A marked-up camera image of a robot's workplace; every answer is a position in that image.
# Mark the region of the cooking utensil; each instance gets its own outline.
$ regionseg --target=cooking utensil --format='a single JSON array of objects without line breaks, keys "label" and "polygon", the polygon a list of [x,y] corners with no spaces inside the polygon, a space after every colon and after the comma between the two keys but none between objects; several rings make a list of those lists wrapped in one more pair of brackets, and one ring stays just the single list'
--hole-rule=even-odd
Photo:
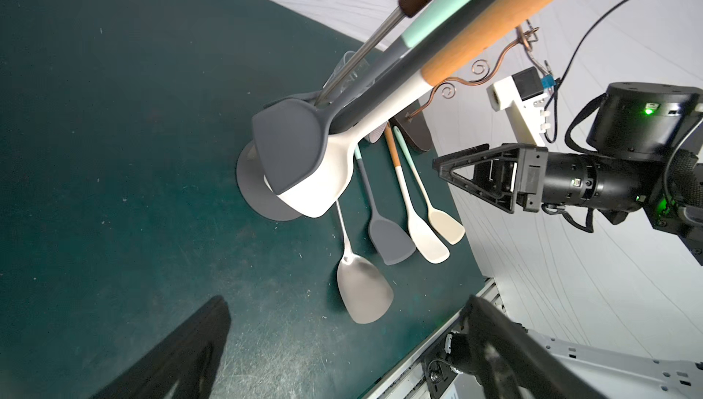
[{"label": "cooking utensil", "polygon": [[413,201],[410,200],[410,194],[408,192],[408,185],[405,183],[405,176],[403,176],[403,168],[400,166],[400,159],[398,158],[398,150],[396,150],[395,142],[393,141],[393,133],[391,132],[391,127],[386,126],[384,131],[386,137],[386,142],[388,143],[388,150],[391,153],[391,158],[393,159],[393,167],[396,170],[396,176],[398,176],[398,184],[400,185],[400,193],[403,194],[403,201],[405,201],[406,210],[408,210],[408,232],[410,237],[415,242],[417,250],[427,259],[430,263],[442,263],[449,258],[449,249],[446,245],[439,240],[435,232],[430,228],[424,220],[420,218],[413,208]]},{"label": "cooking utensil", "polygon": [[[388,25],[384,23],[370,41],[375,40],[377,43],[403,17],[414,16],[429,1],[399,0],[399,8],[389,19],[392,22]],[[375,46],[375,43],[370,46],[369,44],[370,42],[364,44],[347,65],[326,83],[316,104],[346,78],[356,63],[364,58],[365,53]],[[329,107],[319,109],[305,101],[284,99],[254,115],[252,118],[254,140],[268,185],[274,193],[285,192],[308,177],[320,165],[325,153],[330,123],[344,105],[336,102]]]},{"label": "cooking utensil", "polygon": [[408,146],[406,146],[405,144],[403,134],[400,133],[400,129],[397,127],[393,127],[393,133],[395,133],[396,140],[398,140],[398,144],[400,145],[400,149],[403,151],[403,155],[405,155],[405,159],[408,161],[410,170],[412,170],[413,175],[415,175],[415,180],[417,181],[417,185],[420,186],[420,191],[425,197],[425,202],[427,202],[427,220],[429,220],[429,224],[432,226],[432,228],[435,228],[435,231],[438,232],[442,237],[444,237],[450,244],[454,245],[458,243],[466,233],[466,231],[464,230],[464,226],[454,220],[454,218],[452,218],[444,211],[437,210],[435,207],[432,206],[431,202],[429,201],[427,191],[425,190],[425,186],[423,185],[423,181],[420,179],[420,174],[417,172],[417,168],[415,168],[413,158],[412,156],[410,156]]},{"label": "cooking utensil", "polygon": [[268,189],[264,181],[264,171],[259,163],[254,142],[247,144],[237,159],[237,186],[252,210],[267,219],[279,222],[299,218],[301,214]]},{"label": "cooking utensil", "polygon": [[366,135],[364,139],[372,144],[375,143],[376,141],[381,139],[381,137],[383,136],[383,130],[385,128],[386,123],[384,122],[382,125],[372,130],[370,134]]},{"label": "cooking utensil", "polygon": [[368,221],[368,236],[371,239],[376,251],[381,254],[383,263],[395,265],[410,257],[415,252],[415,242],[408,236],[397,223],[384,218],[378,213],[376,202],[373,200],[371,184],[368,183],[368,175],[364,162],[361,159],[361,151],[358,146],[354,149],[358,171],[361,173],[361,180],[366,188],[368,205],[371,207],[371,220]]},{"label": "cooking utensil", "polygon": [[[348,130],[330,135],[322,162],[316,170],[286,192],[279,193],[278,197],[294,210],[311,218],[324,214],[344,192],[352,178],[352,153],[356,143],[364,135],[475,58],[506,32],[511,31],[514,25],[521,23],[550,1],[552,0],[494,0],[488,9],[435,56],[428,54],[435,49],[433,41],[430,40],[433,37],[428,37],[403,58],[399,65],[389,70],[380,82],[354,100],[354,103],[359,101],[364,110],[362,118]],[[479,8],[486,3],[487,0],[479,0]],[[474,15],[471,11],[461,10],[465,22],[473,19]],[[448,21],[441,29],[444,29],[445,25],[455,28],[460,22]],[[264,157],[260,151],[259,157],[264,165]]]},{"label": "cooking utensil", "polygon": [[[330,135],[320,166],[305,180],[284,193],[278,194],[280,200],[310,218],[319,218],[325,214],[337,198],[342,195],[352,179],[353,155],[356,144],[364,135],[405,107],[405,98],[417,98],[431,88],[418,73],[412,82],[398,89],[387,101],[366,115],[354,127],[346,132]],[[269,188],[273,189],[268,182],[268,176],[264,180]]]},{"label": "cooking utensil", "polygon": [[420,107],[420,103],[413,101],[408,107],[396,113],[388,122],[391,126],[398,126],[406,143],[414,151],[424,154],[426,151],[432,150],[435,143],[432,141],[432,135],[429,133],[429,127],[427,127],[425,116],[422,113],[408,118],[408,115],[415,112],[418,107]]},{"label": "cooking utensil", "polygon": [[374,322],[391,307],[393,289],[373,263],[352,251],[342,209],[336,203],[345,240],[345,253],[337,267],[339,294],[352,320],[359,324]]}]

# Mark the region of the gray silicone spatula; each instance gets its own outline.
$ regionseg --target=gray silicone spatula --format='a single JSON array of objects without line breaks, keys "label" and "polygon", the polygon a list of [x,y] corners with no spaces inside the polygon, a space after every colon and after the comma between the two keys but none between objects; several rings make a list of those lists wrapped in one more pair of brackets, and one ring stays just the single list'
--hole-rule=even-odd
[{"label": "gray silicone spatula", "polygon": [[432,206],[431,202],[429,201],[427,191],[425,190],[425,186],[423,185],[423,181],[420,179],[420,174],[417,172],[417,168],[415,168],[413,157],[410,156],[408,146],[405,144],[403,134],[400,132],[400,129],[396,126],[393,126],[393,132],[395,133],[396,140],[398,140],[398,144],[400,145],[400,148],[403,151],[403,155],[405,155],[405,159],[410,165],[410,170],[412,170],[413,175],[415,175],[417,185],[420,186],[420,191],[425,197],[425,202],[427,203],[427,219],[429,220],[429,224],[432,226],[432,228],[435,228],[435,231],[440,233],[442,237],[447,240],[447,242],[452,245],[457,244],[465,234],[464,226],[454,220],[454,218],[452,218],[444,211],[437,210],[435,207]]},{"label": "gray silicone spatula", "polygon": [[374,322],[391,307],[393,289],[373,263],[352,251],[339,201],[337,214],[345,240],[345,253],[337,267],[339,295],[351,319],[360,324]]},{"label": "gray silicone spatula", "polygon": [[[399,0],[397,22],[405,16],[414,16],[429,1]],[[380,40],[383,35],[374,34],[371,39]],[[363,56],[362,52],[354,55],[355,58]],[[345,77],[347,66],[339,71],[335,80]],[[332,85],[328,83],[325,90]],[[254,115],[254,142],[272,192],[280,195],[315,171],[327,147],[330,123],[344,106],[342,102],[335,102],[318,109],[305,101],[288,98]]]},{"label": "gray silicone spatula", "polygon": [[410,257],[415,252],[415,242],[408,236],[397,223],[384,218],[378,213],[376,202],[373,200],[371,184],[368,183],[368,176],[361,159],[361,152],[358,146],[354,149],[358,171],[361,173],[361,180],[364,181],[368,204],[371,207],[371,220],[368,221],[368,236],[371,238],[376,251],[381,254],[383,263],[395,265]]}]

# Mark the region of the dark green table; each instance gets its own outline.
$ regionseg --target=dark green table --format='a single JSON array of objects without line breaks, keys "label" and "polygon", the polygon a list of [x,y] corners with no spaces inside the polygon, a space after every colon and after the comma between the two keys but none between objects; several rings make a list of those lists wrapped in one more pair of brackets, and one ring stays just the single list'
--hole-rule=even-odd
[{"label": "dark green table", "polygon": [[[222,294],[214,397],[354,398],[461,307],[483,284],[467,241],[440,265],[385,267],[355,175],[352,244],[395,300],[354,324],[334,210],[276,224],[235,183],[251,115],[318,89],[357,46],[267,0],[0,0],[1,395],[85,398]],[[362,150],[383,214],[405,223],[385,144]],[[456,215],[434,155],[418,169]]]}]

